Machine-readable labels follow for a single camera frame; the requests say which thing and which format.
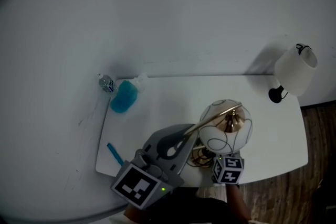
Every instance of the water bottle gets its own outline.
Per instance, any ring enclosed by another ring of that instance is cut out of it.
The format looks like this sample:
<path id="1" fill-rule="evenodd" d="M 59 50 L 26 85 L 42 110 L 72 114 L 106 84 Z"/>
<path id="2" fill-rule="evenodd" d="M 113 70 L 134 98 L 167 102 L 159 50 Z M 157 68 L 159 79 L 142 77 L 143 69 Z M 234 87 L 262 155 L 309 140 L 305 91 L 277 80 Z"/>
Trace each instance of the water bottle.
<path id="1" fill-rule="evenodd" d="M 98 78 L 99 86 L 102 87 L 105 92 L 109 94 L 114 94 L 118 91 L 118 87 L 114 84 L 114 81 L 108 75 L 103 75 L 102 73 L 99 73 Z"/>

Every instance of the black lamp base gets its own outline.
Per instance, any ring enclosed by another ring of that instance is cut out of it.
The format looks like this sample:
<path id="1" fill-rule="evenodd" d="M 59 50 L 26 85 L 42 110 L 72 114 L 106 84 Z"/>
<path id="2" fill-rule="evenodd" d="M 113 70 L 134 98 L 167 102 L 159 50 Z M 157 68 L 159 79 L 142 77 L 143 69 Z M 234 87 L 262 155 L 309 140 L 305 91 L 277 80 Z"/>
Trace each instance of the black lamp base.
<path id="1" fill-rule="evenodd" d="M 268 96 L 270 98 L 270 100 L 272 100 L 272 102 L 274 103 L 280 103 L 282 100 L 282 91 L 283 91 L 283 87 L 280 85 L 279 88 L 273 88 L 270 89 L 268 92 Z"/>

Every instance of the white table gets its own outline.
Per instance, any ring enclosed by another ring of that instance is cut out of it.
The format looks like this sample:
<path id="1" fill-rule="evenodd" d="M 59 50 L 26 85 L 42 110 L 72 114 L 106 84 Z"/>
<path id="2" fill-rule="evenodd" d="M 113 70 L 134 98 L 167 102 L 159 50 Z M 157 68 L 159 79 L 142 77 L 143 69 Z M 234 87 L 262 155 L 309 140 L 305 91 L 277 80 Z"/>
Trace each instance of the white table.
<path id="1" fill-rule="evenodd" d="M 241 149 L 245 170 L 240 183 L 277 176 L 308 162 L 307 140 L 300 106 L 288 94 L 281 103 L 268 98 L 277 87 L 273 76 L 204 76 L 150 78 L 145 91 L 124 114 L 108 108 L 102 130 L 96 170 L 115 176 L 120 165 L 107 148 L 111 143 L 123 159 L 131 160 L 150 135 L 167 126 L 197 123 L 203 110 L 219 99 L 243 103 L 253 120 L 253 133 Z M 184 186 L 212 185 L 210 169 L 185 165 Z"/>

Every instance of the white lampshade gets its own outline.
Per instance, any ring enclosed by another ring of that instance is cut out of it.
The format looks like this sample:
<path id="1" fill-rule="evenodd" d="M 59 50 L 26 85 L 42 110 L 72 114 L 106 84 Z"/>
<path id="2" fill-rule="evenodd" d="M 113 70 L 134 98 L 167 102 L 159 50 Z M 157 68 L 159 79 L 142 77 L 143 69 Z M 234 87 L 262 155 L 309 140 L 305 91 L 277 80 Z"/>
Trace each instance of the white lampshade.
<path id="1" fill-rule="evenodd" d="M 307 89 L 317 64 L 317 58 L 309 47 L 299 54 L 298 48 L 293 46 L 275 63 L 275 76 L 286 91 L 299 96 Z"/>
<path id="2" fill-rule="evenodd" d="M 206 120 L 219 112 L 229 109 L 239 102 L 234 100 L 218 100 L 209 105 L 202 113 L 200 120 Z M 216 154 L 232 154 L 244 147 L 252 133 L 252 118 L 243 106 L 236 109 L 236 122 L 226 121 L 226 115 L 217 118 L 198 130 L 199 137 L 205 147 Z"/>

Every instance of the wall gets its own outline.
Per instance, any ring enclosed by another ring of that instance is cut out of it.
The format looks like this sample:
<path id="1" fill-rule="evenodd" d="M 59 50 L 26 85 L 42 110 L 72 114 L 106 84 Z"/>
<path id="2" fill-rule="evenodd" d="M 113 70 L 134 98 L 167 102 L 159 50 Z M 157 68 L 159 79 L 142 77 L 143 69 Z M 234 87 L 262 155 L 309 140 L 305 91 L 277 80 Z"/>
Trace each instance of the wall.
<path id="1" fill-rule="evenodd" d="M 95 172 L 118 77 L 270 73 L 296 42 L 319 70 L 301 105 L 336 99 L 336 0 L 0 0 L 0 214 L 70 219 L 122 204 Z"/>

